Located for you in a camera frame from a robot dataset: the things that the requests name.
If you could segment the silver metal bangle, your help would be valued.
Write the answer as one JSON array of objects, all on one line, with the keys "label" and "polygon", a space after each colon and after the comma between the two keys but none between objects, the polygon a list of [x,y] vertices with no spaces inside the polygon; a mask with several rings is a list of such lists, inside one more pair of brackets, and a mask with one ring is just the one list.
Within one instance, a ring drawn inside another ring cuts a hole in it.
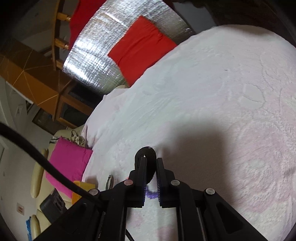
[{"label": "silver metal bangle", "polygon": [[108,179],[107,179],[107,182],[106,182],[106,185],[105,185],[105,189],[106,190],[110,190],[113,188],[113,184],[114,184],[114,178],[112,175],[109,175],[108,176]]}]

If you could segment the pink cushion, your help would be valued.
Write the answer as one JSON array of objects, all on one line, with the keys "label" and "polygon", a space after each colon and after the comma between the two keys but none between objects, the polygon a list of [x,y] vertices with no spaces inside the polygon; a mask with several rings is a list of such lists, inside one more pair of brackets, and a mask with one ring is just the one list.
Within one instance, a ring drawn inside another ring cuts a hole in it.
[{"label": "pink cushion", "polygon": [[64,138],[55,144],[49,162],[71,182],[81,181],[93,151]]}]

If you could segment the patterned fabric bundle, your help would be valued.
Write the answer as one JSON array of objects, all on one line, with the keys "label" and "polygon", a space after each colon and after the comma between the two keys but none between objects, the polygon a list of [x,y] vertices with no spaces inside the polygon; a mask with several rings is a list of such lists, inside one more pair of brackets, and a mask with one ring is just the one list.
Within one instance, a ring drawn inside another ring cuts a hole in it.
[{"label": "patterned fabric bundle", "polygon": [[75,130],[71,131],[71,137],[70,141],[74,144],[77,144],[81,147],[85,147],[86,140],[82,136],[78,135],[78,133]]}]

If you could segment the brown wooden cabinet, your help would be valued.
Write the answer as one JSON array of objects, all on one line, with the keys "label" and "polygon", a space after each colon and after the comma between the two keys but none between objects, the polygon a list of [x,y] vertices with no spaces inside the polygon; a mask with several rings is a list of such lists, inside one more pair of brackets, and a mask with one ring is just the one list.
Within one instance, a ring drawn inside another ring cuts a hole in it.
[{"label": "brown wooden cabinet", "polygon": [[60,70],[55,71],[49,58],[13,38],[1,42],[1,77],[51,114],[54,121],[70,128],[79,125],[62,117],[65,106],[86,116],[93,111],[92,107],[69,94],[77,86],[74,80]]}]

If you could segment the wooden stair railing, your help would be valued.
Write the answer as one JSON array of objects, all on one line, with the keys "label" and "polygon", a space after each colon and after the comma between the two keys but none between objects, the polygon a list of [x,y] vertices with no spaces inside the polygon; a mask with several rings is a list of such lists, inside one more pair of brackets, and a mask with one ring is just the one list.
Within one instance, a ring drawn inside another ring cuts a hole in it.
[{"label": "wooden stair railing", "polygon": [[65,0],[58,0],[56,3],[54,18],[53,18],[53,29],[52,29],[52,62],[53,69],[62,70],[64,61],[60,59],[60,50],[69,50],[69,42],[63,40],[60,37],[61,25],[63,22],[69,24],[72,16],[65,13],[64,9]]}]

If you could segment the red cushion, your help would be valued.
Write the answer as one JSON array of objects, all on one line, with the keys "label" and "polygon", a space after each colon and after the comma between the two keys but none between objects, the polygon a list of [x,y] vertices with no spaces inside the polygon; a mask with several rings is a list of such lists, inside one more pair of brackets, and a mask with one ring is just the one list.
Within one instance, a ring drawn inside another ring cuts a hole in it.
[{"label": "red cushion", "polygon": [[177,44],[163,34],[150,20],[139,16],[125,35],[108,53],[132,86],[145,70],[153,66]]}]

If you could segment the red cloth on railing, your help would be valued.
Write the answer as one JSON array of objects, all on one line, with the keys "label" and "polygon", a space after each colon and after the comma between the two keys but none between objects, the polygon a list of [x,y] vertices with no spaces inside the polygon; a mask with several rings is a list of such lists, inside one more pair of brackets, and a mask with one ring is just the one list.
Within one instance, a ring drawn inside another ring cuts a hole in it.
[{"label": "red cloth on railing", "polygon": [[74,10],[70,20],[70,41],[71,49],[79,34],[89,22],[96,11],[106,2],[106,0],[80,0]]}]

